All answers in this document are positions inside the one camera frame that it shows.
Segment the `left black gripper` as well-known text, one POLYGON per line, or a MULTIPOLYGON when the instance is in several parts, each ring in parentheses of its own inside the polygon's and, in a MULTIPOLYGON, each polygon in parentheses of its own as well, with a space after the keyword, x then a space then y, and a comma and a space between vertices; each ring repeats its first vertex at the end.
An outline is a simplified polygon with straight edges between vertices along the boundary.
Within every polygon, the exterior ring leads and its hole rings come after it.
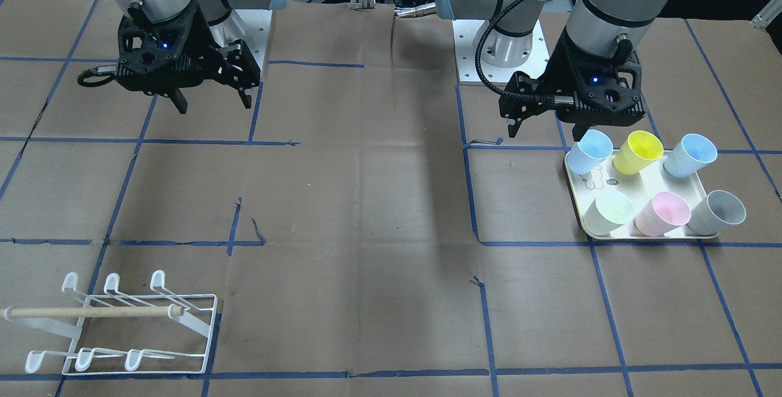
POLYGON ((556 116, 584 135, 596 125, 627 127, 646 114, 641 93, 641 65, 628 37, 615 38, 607 58, 589 54, 562 35, 541 77, 542 95, 573 97, 555 105, 556 116))

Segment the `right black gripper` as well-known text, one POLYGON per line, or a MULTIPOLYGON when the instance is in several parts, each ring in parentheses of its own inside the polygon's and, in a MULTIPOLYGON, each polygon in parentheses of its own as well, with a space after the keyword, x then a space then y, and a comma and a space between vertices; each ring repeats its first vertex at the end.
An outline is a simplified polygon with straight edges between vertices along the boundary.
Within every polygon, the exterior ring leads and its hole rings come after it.
MULTIPOLYGON (((169 95, 185 115, 188 101, 179 89, 206 79, 206 65, 216 58, 216 43, 196 0, 173 18, 154 23, 141 0, 131 0, 118 29, 119 59, 115 80, 129 91, 169 95)), ((252 88, 239 88, 243 107, 252 108, 252 88)))

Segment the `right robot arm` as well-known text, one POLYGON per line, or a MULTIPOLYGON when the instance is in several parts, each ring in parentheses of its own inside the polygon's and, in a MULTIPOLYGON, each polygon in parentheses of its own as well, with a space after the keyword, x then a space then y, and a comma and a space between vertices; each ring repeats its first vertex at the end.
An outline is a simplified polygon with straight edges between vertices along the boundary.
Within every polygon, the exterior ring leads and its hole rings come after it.
POLYGON ((115 0, 123 12, 115 65, 82 71, 78 84, 112 81, 125 90, 159 95, 187 113, 185 88, 206 80, 238 92, 246 109, 249 91, 260 85, 257 36, 240 10, 276 10, 288 0, 115 0))

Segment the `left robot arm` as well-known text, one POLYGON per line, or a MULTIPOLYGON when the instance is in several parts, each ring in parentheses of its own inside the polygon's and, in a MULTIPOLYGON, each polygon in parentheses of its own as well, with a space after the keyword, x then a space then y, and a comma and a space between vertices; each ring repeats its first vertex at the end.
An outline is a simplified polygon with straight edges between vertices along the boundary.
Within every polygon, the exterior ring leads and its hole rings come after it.
POLYGON ((480 20, 472 63, 498 94, 499 115, 516 136, 526 119, 553 111, 581 140, 598 125, 627 127, 646 111, 636 54, 668 0, 576 0, 544 72, 522 71, 547 0, 434 0, 447 20, 480 20))

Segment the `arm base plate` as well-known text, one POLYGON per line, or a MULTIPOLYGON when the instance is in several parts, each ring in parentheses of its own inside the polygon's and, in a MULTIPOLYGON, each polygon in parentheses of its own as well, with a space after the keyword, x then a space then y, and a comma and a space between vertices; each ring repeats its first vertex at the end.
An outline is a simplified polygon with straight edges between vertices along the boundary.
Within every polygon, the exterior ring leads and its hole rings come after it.
MULTIPOLYGON (((475 68, 475 54, 481 29, 485 23, 484 20, 452 22, 460 85, 483 85, 475 68)), ((548 46, 540 21, 536 22, 530 35, 517 42, 512 42, 500 34, 491 34, 483 50, 489 50, 491 53, 481 55, 481 70, 487 80, 500 88, 505 87, 516 71, 522 71, 529 77, 538 79, 544 73, 549 60, 548 46)))
POLYGON ((220 46, 227 46, 234 40, 244 40, 260 68, 260 74, 263 75, 268 60, 272 18, 272 10, 232 10, 231 15, 221 23, 212 25, 210 30, 220 46))

